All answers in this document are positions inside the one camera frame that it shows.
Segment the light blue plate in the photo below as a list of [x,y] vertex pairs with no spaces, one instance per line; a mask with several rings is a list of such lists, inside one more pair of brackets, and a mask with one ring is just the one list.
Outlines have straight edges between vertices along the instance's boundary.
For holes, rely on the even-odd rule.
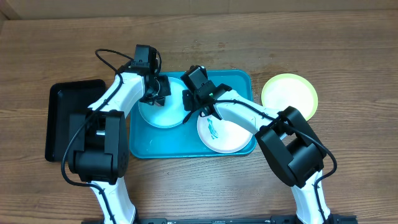
[[187,87],[178,78],[169,77],[171,95],[165,97],[164,106],[151,106],[139,103],[138,108],[141,116],[150,125],[156,128],[172,128],[182,124],[188,114],[183,105],[182,91]]

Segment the white plate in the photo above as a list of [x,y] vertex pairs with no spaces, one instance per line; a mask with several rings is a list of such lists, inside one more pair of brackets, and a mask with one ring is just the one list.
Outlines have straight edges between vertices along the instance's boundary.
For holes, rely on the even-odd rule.
[[252,133],[246,129],[212,115],[198,117],[197,131],[205,146],[222,154],[240,151],[252,138]]

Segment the yellow-green plate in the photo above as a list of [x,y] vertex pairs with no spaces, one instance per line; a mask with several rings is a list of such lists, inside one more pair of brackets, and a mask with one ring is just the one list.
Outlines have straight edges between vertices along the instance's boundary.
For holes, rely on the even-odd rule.
[[263,86],[261,103],[266,108],[279,111],[292,106],[308,121],[317,111],[318,95],[304,77],[283,73],[272,77]]

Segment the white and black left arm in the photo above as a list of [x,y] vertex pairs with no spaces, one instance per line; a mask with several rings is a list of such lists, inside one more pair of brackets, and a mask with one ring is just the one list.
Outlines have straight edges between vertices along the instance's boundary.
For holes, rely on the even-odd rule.
[[138,223],[124,175],[129,163],[126,117],[137,102],[164,105],[171,94],[161,63],[130,61],[116,70],[113,84],[96,102],[70,116],[70,142],[62,176],[88,187],[104,214],[103,223]]

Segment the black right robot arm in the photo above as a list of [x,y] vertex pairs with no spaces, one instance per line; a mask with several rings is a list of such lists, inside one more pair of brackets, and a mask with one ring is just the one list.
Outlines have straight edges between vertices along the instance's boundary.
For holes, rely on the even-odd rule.
[[320,142],[302,114],[289,106],[273,112],[249,101],[230,86],[208,81],[186,84],[183,104],[189,114],[201,111],[230,121],[254,135],[273,173],[291,187],[301,223],[330,223],[322,180],[323,160],[331,152]]

